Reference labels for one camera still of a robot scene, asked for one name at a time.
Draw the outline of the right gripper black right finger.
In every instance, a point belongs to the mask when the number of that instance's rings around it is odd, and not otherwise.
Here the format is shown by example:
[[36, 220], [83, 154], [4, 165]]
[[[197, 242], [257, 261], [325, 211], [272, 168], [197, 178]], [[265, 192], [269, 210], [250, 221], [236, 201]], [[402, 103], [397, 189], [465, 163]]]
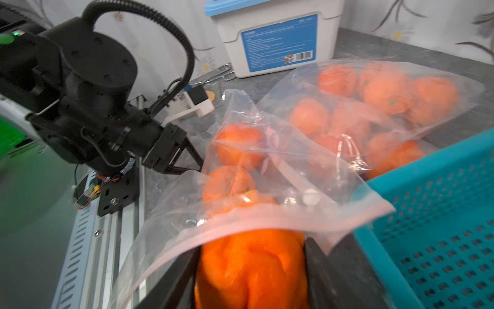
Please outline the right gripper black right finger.
[[313, 238], [304, 245], [311, 308], [385, 308], [385, 289], [353, 237], [325, 254]]

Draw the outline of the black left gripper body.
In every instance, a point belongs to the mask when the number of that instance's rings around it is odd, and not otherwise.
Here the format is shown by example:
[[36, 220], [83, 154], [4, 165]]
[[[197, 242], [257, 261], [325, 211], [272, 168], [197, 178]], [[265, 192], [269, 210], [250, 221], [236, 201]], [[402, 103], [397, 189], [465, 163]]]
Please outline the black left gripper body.
[[167, 124], [162, 134], [142, 160], [142, 165], [155, 171], [188, 171], [185, 167], [176, 167], [176, 156], [185, 149], [186, 131], [174, 124]]

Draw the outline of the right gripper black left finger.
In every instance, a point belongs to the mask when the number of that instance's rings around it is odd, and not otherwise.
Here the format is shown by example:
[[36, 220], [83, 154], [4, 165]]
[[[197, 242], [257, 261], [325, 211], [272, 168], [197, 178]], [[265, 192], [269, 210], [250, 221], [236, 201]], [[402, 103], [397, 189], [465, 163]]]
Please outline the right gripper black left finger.
[[197, 308], [194, 294], [201, 247], [179, 255], [136, 308]]

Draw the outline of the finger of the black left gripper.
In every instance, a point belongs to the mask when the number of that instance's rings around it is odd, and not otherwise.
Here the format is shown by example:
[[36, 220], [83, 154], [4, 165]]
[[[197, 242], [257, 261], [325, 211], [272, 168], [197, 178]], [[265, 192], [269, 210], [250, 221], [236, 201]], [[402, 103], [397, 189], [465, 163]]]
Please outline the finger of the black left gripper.
[[182, 175], [187, 171], [200, 171], [204, 160], [188, 137], [176, 140], [165, 160], [166, 175]]

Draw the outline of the orange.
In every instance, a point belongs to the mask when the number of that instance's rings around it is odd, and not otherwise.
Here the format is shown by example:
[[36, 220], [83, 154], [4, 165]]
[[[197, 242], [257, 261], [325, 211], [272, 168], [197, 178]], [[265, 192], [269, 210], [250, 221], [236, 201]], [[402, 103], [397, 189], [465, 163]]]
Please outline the orange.
[[197, 308], [309, 308], [301, 232], [254, 230], [206, 243]]
[[222, 128], [213, 139], [219, 161], [224, 166], [256, 169], [264, 155], [257, 151], [264, 145], [264, 135], [247, 123], [237, 122]]
[[221, 166], [209, 174], [203, 187], [203, 200], [245, 193], [256, 188], [252, 175], [243, 167]]

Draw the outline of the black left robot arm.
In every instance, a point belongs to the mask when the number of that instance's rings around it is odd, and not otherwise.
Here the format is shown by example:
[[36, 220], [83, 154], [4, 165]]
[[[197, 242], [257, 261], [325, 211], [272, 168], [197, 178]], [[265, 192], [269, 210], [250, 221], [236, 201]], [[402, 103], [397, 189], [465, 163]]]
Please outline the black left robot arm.
[[[151, 106], [129, 103], [137, 63], [115, 39], [95, 31], [110, 12], [127, 12], [164, 28], [184, 48], [187, 65]], [[92, 1], [79, 17], [46, 29], [12, 6], [1, 5], [1, 94], [28, 110], [37, 136], [71, 164], [85, 164], [117, 179], [132, 156], [165, 175], [181, 175], [176, 165], [188, 151], [203, 159], [184, 130], [161, 125], [157, 114], [189, 83], [194, 49], [185, 33], [162, 13], [137, 1]]]

